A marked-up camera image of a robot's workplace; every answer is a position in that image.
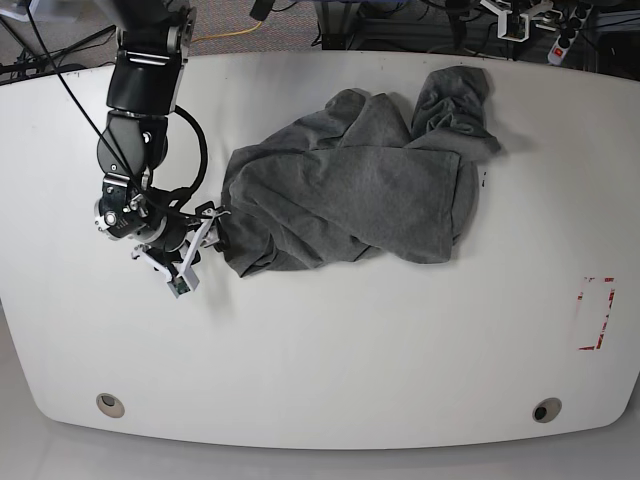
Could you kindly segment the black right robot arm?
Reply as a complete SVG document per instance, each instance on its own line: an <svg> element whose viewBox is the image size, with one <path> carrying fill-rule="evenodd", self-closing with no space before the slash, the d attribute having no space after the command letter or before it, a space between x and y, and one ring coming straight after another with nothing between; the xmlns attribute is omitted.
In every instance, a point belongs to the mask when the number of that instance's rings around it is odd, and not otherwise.
<svg viewBox="0 0 640 480"><path fill-rule="evenodd" d="M106 104L105 130L97 145L104 172L96 223L111 238L138 239L153 259L175 264L189 233L204 230L200 245L223 252L229 239L220 218L224 210L208 202L183 212L204 182L208 148L199 123L177 106L188 61L196 10L187 1L103 1L117 26L117 54ZM199 168L186 187L153 187L154 171L168 152L168 119L177 114L193 129Z"/></svg>

